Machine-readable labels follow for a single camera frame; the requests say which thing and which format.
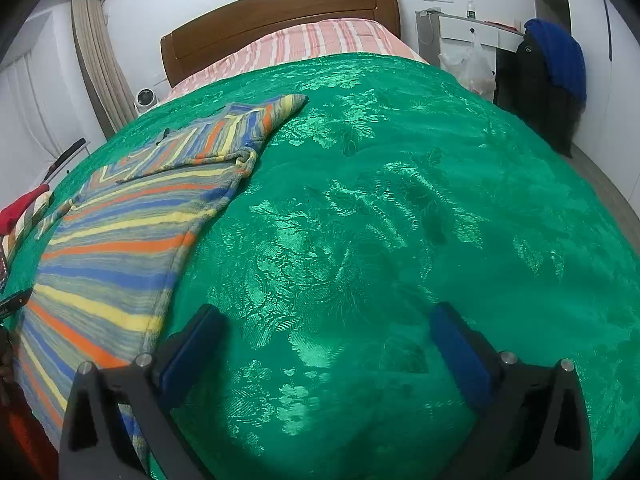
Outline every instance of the wooden headboard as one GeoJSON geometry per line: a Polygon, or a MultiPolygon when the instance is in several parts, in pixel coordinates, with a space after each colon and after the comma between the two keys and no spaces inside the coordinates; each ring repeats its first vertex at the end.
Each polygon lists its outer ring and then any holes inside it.
{"type": "Polygon", "coordinates": [[[266,34],[329,18],[375,20],[400,37],[398,0],[238,0],[164,36],[164,71],[174,87],[266,34]]]}

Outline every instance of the clothes on chair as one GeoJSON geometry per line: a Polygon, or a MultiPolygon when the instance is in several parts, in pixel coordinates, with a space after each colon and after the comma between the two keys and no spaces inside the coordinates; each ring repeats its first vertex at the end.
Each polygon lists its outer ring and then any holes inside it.
{"type": "Polygon", "coordinates": [[[587,101],[587,78],[580,44],[555,23],[537,18],[525,23],[545,56],[553,85],[564,88],[581,102],[587,101]]]}
{"type": "Polygon", "coordinates": [[[571,156],[583,101],[553,83],[545,53],[530,30],[510,58],[496,71],[495,103],[526,122],[556,152],[571,156]]]}

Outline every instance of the green bedspread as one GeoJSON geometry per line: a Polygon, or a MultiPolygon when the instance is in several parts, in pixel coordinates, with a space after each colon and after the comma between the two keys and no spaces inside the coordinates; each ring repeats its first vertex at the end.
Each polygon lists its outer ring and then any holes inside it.
{"type": "Polygon", "coordinates": [[[343,54],[209,85],[122,130],[54,205],[166,127],[288,92],[308,104],[203,231],[164,328],[205,302],[230,319],[173,413],[215,476],[432,478],[474,423],[428,337],[446,300],[498,349],[576,363],[603,479],[640,430],[638,259],[587,183],[441,70],[343,54]]]}

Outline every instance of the metal screw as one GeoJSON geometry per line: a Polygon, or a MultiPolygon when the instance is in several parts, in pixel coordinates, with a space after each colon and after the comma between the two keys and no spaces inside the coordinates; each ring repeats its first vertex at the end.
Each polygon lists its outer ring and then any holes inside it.
{"type": "Polygon", "coordinates": [[[136,357],[135,363],[140,368],[144,368],[146,366],[149,366],[153,359],[154,358],[153,358],[153,356],[151,354],[140,354],[138,357],[136,357]]]}
{"type": "Polygon", "coordinates": [[[91,361],[85,361],[84,363],[80,363],[80,366],[78,367],[78,373],[87,375],[93,369],[94,364],[91,361]]]}
{"type": "Polygon", "coordinates": [[[518,362],[518,356],[513,352],[500,352],[500,361],[506,365],[514,365],[518,362]]]}
{"type": "Polygon", "coordinates": [[[564,370],[565,372],[573,372],[575,370],[574,364],[571,361],[569,361],[569,359],[562,359],[560,361],[560,366],[562,367],[562,370],[564,370]]]}

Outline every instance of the blue cloth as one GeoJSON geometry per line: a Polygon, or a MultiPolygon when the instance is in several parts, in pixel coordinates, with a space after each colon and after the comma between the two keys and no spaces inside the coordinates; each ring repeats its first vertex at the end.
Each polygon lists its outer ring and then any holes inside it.
{"type": "Polygon", "coordinates": [[[551,82],[585,103],[587,77],[580,44],[555,23],[535,18],[524,26],[542,49],[551,82]]]}

